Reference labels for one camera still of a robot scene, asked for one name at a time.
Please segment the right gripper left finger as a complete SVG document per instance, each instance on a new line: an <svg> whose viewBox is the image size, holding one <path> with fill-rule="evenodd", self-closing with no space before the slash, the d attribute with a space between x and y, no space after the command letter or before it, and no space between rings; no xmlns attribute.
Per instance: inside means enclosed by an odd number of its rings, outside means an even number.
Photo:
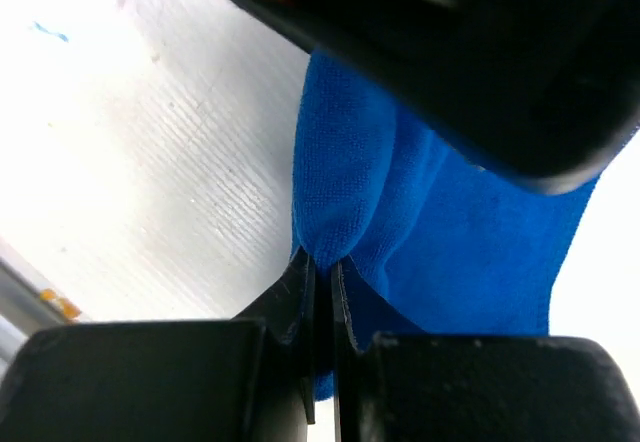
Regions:
<svg viewBox="0 0 640 442"><path fill-rule="evenodd" d="M303 441L315 267L298 251L230 319L66 323L46 310L1 383L5 441Z"/></svg>

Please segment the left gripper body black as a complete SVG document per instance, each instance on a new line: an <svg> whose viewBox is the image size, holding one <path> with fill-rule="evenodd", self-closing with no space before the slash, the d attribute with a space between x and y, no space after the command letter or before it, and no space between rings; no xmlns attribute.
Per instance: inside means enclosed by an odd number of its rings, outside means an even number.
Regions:
<svg viewBox="0 0 640 442"><path fill-rule="evenodd" d="M539 192L601 173L639 123L639 0L230 1Z"/></svg>

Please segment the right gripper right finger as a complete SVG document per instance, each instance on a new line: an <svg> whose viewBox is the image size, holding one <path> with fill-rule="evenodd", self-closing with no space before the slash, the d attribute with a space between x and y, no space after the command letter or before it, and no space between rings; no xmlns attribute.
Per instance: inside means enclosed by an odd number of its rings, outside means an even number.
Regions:
<svg viewBox="0 0 640 442"><path fill-rule="evenodd" d="M612 357L568 337L426 333L353 262L331 273L340 441L635 441Z"/></svg>

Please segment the blue towel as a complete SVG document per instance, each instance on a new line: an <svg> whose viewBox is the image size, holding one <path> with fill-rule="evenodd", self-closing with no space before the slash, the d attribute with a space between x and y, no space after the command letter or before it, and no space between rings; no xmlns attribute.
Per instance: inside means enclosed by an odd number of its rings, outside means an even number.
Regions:
<svg viewBox="0 0 640 442"><path fill-rule="evenodd" d="M546 335L552 287L593 190L513 186L353 69L321 52L309 59L292 245L323 274L350 257L425 331Z"/></svg>

